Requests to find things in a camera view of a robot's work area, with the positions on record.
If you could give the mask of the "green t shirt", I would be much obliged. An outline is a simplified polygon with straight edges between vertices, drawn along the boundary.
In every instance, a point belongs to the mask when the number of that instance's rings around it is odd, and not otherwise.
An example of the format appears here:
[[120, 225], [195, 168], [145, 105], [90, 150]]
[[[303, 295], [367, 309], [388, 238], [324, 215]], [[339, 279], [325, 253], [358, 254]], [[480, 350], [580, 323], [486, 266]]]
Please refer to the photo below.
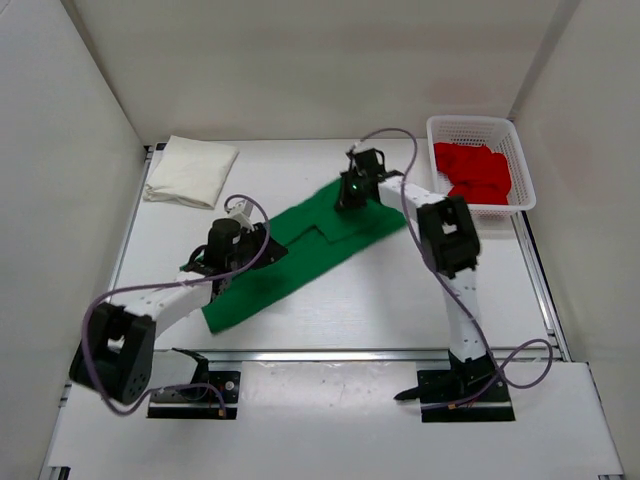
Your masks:
[[211, 333], [249, 319], [406, 226], [400, 212], [374, 201], [362, 209], [336, 211], [339, 186], [335, 180], [270, 219], [271, 238], [288, 254], [234, 277], [217, 300], [202, 308]]

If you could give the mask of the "red t shirt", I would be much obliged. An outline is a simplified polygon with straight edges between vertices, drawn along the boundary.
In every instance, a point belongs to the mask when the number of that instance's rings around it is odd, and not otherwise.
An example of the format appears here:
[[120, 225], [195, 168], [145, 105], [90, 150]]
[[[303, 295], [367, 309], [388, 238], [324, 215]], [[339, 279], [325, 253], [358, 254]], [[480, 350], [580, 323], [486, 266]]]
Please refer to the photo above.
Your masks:
[[507, 205], [512, 188], [507, 158], [487, 146], [434, 144], [437, 170], [451, 184], [448, 196], [468, 204]]

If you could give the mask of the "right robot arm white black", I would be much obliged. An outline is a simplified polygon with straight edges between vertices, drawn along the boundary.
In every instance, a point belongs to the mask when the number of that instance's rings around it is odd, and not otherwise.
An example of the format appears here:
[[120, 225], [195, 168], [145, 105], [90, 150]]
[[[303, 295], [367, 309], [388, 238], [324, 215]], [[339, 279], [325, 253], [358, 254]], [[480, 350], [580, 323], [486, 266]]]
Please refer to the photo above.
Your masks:
[[403, 213], [426, 267], [445, 291], [450, 344], [450, 371], [431, 386], [470, 400], [480, 393], [495, 367], [479, 329], [476, 271], [480, 240], [469, 208], [461, 197], [431, 192], [388, 171], [378, 149], [346, 153], [341, 173], [338, 212], [363, 209], [376, 202]]

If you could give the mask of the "white t shirt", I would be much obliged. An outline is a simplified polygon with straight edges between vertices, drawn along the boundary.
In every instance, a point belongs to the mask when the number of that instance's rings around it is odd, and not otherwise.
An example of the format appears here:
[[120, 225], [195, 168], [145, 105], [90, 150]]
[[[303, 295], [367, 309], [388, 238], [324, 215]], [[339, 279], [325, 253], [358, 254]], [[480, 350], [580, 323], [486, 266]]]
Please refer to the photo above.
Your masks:
[[231, 145], [172, 135], [146, 180], [143, 199], [214, 209], [238, 153]]

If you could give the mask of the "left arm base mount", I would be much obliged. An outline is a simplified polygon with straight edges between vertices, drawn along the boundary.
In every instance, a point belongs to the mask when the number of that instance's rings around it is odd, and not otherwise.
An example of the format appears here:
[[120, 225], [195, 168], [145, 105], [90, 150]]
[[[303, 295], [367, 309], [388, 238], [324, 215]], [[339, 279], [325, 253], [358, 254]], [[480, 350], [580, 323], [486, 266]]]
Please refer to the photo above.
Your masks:
[[154, 354], [147, 417], [171, 420], [234, 420], [242, 367], [216, 362], [186, 349]]

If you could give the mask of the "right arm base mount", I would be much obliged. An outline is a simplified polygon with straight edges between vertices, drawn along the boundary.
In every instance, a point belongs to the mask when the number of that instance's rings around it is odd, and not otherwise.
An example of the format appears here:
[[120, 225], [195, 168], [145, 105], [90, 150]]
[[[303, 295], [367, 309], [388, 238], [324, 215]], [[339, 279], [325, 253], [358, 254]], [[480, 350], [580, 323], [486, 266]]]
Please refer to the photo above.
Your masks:
[[488, 354], [461, 361], [450, 353], [448, 369], [419, 369], [417, 385], [394, 400], [418, 400], [422, 423], [515, 421], [508, 387], [496, 373]]

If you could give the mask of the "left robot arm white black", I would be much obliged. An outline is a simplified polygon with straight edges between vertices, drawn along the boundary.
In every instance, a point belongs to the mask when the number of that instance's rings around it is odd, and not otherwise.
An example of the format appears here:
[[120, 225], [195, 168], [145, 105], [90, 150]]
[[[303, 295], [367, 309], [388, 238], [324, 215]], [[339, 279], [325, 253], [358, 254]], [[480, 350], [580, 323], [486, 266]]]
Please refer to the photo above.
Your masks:
[[215, 220], [174, 281], [123, 287], [88, 307], [70, 380], [114, 408], [136, 405], [157, 391], [150, 385], [155, 342], [192, 312], [212, 304], [233, 278], [274, 265], [288, 249], [266, 222]]

